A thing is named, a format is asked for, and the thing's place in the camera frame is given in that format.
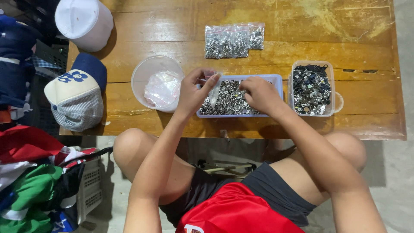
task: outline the white plastic basket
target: white plastic basket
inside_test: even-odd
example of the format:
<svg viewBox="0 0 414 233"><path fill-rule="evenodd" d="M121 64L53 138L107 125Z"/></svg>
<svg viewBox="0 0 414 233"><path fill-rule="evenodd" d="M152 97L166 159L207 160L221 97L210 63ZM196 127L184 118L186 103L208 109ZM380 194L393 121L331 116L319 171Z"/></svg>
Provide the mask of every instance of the white plastic basket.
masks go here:
<svg viewBox="0 0 414 233"><path fill-rule="evenodd" d="M81 185L76 195L78 224L85 221L86 215L102 202L103 196L99 161L100 158L85 163Z"/></svg>

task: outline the white cap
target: white cap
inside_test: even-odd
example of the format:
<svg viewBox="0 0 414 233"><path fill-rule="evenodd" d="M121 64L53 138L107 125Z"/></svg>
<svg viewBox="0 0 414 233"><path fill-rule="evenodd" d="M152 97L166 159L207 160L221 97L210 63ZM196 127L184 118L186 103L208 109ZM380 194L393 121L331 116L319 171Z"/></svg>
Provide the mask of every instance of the white cap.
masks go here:
<svg viewBox="0 0 414 233"><path fill-rule="evenodd" d="M55 22L63 36L88 52L105 47L113 29L111 12L98 0L61 0Z"/></svg>

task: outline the person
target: person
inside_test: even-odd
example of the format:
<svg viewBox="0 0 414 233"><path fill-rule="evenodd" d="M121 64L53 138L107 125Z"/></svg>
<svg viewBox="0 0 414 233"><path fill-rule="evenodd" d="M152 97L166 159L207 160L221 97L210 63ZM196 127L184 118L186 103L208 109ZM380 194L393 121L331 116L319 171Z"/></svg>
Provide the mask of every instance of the person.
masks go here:
<svg viewBox="0 0 414 233"><path fill-rule="evenodd" d="M303 232L307 215L329 198L337 232L386 232L359 174L363 143L345 132L320 135L260 77L249 77L239 89L251 107L285 129L296 146L291 155L263 163L242 182L220 180L175 155L189 118L219 79L205 81L210 70L197 68L182 80L177 109L158 138L128 129L115 139L114 160L132 182L125 233L161 232L158 207L177 233Z"/></svg>

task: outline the concrete floor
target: concrete floor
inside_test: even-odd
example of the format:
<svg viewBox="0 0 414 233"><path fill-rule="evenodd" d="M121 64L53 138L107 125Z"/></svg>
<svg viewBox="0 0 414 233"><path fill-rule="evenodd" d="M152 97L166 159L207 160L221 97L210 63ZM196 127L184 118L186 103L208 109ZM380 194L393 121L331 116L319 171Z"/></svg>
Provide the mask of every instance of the concrete floor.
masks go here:
<svg viewBox="0 0 414 233"><path fill-rule="evenodd" d="M398 49L407 122L407 141L365 141L368 162L363 171L371 188L372 196L381 213L389 233L414 233L414 1L394 0L397 24ZM85 137L85 145L103 148L113 144L114 137ZM262 140L196 139L189 140L191 161L199 158L246 162L259 158ZM76 232L118 233L122 232L131 184L123 177L113 157L103 158L103 184L105 200L87 218L95 223L94 230L80 227ZM164 233L175 232L172 225L160 212ZM304 227L308 233L334 232L331 203L328 201L316 208L309 216L310 225Z"/></svg>

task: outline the red fabric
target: red fabric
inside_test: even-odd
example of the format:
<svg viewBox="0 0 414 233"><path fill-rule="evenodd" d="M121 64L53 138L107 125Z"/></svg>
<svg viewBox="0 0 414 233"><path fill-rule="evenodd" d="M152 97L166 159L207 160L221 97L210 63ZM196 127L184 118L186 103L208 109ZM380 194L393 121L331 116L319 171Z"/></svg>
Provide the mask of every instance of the red fabric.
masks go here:
<svg viewBox="0 0 414 233"><path fill-rule="evenodd" d="M176 233L304 233L239 182L221 187L184 214Z"/></svg>
<svg viewBox="0 0 414 233"><path fill-rule="evenodd" d="M36 127L16 126L0 132L0 162L33 161L57 155L63 144Z"/></svg>

